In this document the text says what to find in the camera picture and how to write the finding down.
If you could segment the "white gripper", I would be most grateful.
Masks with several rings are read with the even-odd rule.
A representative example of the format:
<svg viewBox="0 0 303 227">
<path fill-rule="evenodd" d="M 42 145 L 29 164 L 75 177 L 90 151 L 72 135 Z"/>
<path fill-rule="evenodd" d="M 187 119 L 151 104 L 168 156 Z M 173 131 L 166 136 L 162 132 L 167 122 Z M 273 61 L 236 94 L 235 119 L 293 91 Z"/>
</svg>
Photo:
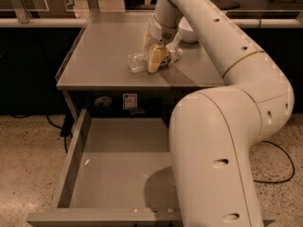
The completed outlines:
<svg viewBox="0 0 303 227">
<path fill-rule="evenodd" d="M 148 30 L 144 38 L 143 49 L 146 53 L 150 51 L 148 61 L 148 72 L 155 73 L 162 61 L 168 55 L 165 46 L 151 46 L 153 44 L 169 44 L 175 38 L 178 31 L 181 15 L 157 17 L 153 15 L 149 20 Z"/>
</svg>

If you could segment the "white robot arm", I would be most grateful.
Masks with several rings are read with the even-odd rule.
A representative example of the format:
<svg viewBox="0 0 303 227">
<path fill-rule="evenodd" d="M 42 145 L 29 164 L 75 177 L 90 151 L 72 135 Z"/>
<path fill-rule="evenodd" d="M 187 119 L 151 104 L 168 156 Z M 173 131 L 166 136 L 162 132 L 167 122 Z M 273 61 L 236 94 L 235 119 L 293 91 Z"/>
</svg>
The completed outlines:
<svg viewBox="0 0 303 227">
<path fill-rule="evenodd" d="M 224 85 L 182 98 L 169 148 L 184 227 L 264 227 L 249 148 L 283 128 L 291 83 L 271 57 L 210 0 L 158 0 L 146 46 L 169 44 L 186 19 Z"/>
</svg>

